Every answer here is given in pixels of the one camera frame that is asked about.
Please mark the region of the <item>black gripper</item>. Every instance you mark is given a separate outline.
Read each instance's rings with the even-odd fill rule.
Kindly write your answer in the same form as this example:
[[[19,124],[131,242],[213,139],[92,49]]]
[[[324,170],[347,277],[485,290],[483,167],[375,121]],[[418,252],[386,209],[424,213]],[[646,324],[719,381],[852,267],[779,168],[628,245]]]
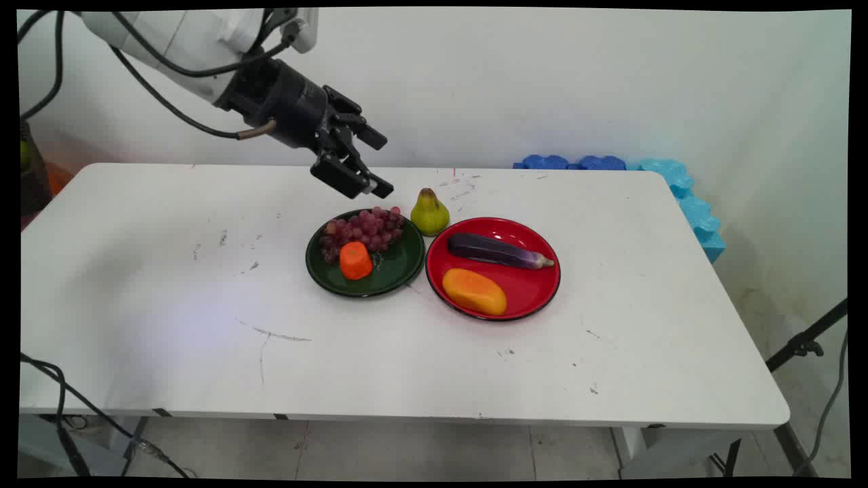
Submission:
[[[270,137],[317,153],[312,175],[344,197],[373,194],[385,199],[393,194],[394,186],[368,169],[353,143],[354,135],[380,150],[387,137],[368,123],[359,104],[329,85],[316,85],[282,60],[259,61],[235,71],[217,107],[241,114],[252,127],[276,121]],[[322,129],[330,123],[341,129]]]

